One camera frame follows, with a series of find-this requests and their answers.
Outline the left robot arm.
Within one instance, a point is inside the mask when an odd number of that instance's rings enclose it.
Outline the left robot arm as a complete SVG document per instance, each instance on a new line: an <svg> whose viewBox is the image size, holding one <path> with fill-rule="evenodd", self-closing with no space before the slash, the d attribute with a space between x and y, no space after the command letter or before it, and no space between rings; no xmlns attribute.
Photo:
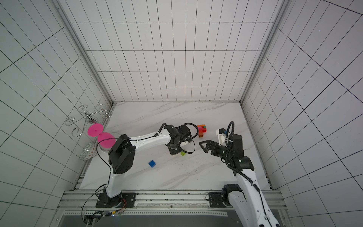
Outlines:
<svg viewBox="0 0 363 227"><path fill-rule="evenodd" d="M108 151L108 166L110 167L109 179L105 188L98 195L97 208L118 208L124 205L132 207L130 199L123 196L123 180L125 173L129 171L137 153L147 151L153 147L165 145L171 155L182 152L182 143L192 142L197 134L192 135L189 123L178 127L162 124L158 131L138 137L121 135L115 140L115 144Z"/></svg>

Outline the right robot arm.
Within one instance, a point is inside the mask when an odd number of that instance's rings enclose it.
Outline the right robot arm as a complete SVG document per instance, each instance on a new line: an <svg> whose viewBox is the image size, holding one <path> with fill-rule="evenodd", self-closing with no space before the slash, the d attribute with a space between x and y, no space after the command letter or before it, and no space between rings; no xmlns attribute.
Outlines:
<svg viewBox="0 0 363 227"><path fill-rule="evenodd" d="M229 135L225 144L202 141L205 153L219 157L232 170L237 184L226 184L222 189L223 203L234 208L244 227L279 227L257 181L254 166L243 150L243 137Z"/></svg>

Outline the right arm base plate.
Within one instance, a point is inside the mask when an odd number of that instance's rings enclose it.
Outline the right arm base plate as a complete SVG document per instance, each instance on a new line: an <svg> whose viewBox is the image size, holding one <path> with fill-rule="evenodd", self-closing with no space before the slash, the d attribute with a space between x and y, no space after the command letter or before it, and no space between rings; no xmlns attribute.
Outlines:
<svg viewBox="0 0 363 227"><path fill-rule="evenodd" d="M211 192L206 196L206 200L209 202L211 208L227 208L224 204L222 193Z"/></svg>

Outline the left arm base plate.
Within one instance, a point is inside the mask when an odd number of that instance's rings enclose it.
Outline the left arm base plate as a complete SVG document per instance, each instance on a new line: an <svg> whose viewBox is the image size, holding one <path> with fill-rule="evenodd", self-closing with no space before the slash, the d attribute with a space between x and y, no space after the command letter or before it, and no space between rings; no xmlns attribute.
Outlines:
<svg viewBox="0 0 363 227"><path fill-rule="evenodd" d="M106 192L100 193L96 208L133 208L136 200L136 193L121 193L113 198Z"/></svg>

